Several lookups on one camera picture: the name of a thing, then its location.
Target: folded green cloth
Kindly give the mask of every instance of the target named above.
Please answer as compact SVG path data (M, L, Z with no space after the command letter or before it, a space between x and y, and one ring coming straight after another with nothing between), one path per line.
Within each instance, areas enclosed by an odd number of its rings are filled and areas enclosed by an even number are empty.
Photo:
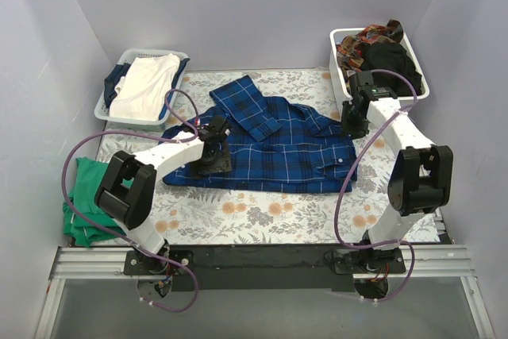
M78 158L76 163L78 164L76 184L69 192L72 203L79 212L90 220L124 234L114 220L94 203L95 193L106 173L108 163L97 162L88 158ZM62 210L63 234L74 237L76 245L89 247L92 242L115 238L112 234L102 232L76 216L66 202L63 202Z

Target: floral pattern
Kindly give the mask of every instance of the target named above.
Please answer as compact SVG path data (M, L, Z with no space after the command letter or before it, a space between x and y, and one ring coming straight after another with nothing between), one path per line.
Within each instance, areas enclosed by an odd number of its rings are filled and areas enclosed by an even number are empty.
M249 74L263 95L279 95L293 103L314 107L319 113L340 119L329 73L321 69L291 71L223 71L188 73L182 89L194 99L198 110L214 105L209 92ZM179 95L175 110L186 119L193 117L189 102ZM167 127L177 124L170 117ZM108 123L106 129L121 129ZM357 152L368 137L355 141ZM98 160L109 161L119 151L139 152L155 143L139 137L105 136ZM386 189L394 155L379 138L359 167L353 192L345 195L339 230L349 242L358 242L388 204ZM231 191L195 187L156 185L151 219L170 242L190 244L327 243L335 242L333 213L337 194L280 194L258 191ZM413 242L439 241L433 216L428 215L406 235ZM104 241L111 245L114 241Z

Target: white laundry basket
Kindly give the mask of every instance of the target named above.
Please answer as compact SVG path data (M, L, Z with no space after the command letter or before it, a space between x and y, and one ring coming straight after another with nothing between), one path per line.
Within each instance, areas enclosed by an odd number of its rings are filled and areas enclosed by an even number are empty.
M156 49L128 49L121 55L117 64L123 65L125 63L132 64L134 59L137 57L161 57L167 56L172 53L175 56L178 56L181 60L188 58L189 56L185 53L174 52L174 51L164 51L164 50L156 50ZM180 85L182 85L183 74L185 73L185 69L180 73L178 78L178 82L176 83L175 89L179 89ZM169 101L169 106L173 106L176 100L176 95L173 94L171 96L171 100ZM115 118L110 117L110 110L106 107L104 103L104 93L101 93L97 101L97 105L95 106L95 117L98 119L102 119L103 121L111 121L116 123L122 123L125 127L130 127L133 129L144 129L144 130L155 130L155 131L163 131L166 120L169 118L169 110L166 110L166 114L159 121L141 121L137 119L127 119L127 118Z
M334 29L330 33L330 43L332 44L332 52L330 54L330 77L332 79L333 93L335 94L335 99L337 101L337 105L339 106L339 110L342 109L342 102L351 99L351 95L348 92L344 76L342 75L342 70L337 62L337 44L341 43L346 36L356 35L363 30L364 28ZM416 71L421 74L421 95L418 95L418 100L429 97L429 85L427 85L427 81L425 81L425 76L421 71L420 64L414 55L410 41L408 40L405 33L402 41L400 42L400 45L403 46L405 50L407 50L407 55L414 62ZM413 103L413 97L398 97L398 100L400 101L401 105Z

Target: white cloth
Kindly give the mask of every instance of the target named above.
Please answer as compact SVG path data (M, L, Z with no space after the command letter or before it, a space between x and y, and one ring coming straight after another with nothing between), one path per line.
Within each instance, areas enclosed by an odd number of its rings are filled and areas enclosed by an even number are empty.
M111 102L110 117L159 121L164 95L171 89L179 65L180 58L173 54L136 58L115 87L118 95Z

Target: dark blue cloth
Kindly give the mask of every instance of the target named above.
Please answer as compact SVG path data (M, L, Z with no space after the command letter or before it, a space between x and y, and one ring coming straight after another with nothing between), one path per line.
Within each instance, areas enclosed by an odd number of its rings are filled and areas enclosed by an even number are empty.
M176 88L176 84L178 83L178 79L182 75L182 73L183 73L187 63L189 62L189 60L190 60L189 58L180 60L180 65L178 66L178 71L176 71L175 76L173 77L173 81L171 81L171 89L175 89ZM173 97L173 94L174 93L171 93L170 95L168 95L168 97L167 97L167 103L169 103L171 101L171 97ZM166 104L164 104L162 106L162 110L160 111L160 114L159 114L159 120L164 118L164 115L166 114L166 110L167 110L167 107L166 107Z
M214 115L228 119L233 170L192 178L186 166L165 176L166 184L287 193L340 190L356 158L351 139L340 137L340 122L310 106L263 97L248 76L211 91L210 96L217 105L200 120L209 123ZM174 137L181 130L172 127L163 137Z
M104 103L109 109L111 102L117 97L114 87L120 82L120 78L127 74L130 64L116 64L111 73L104 79Z

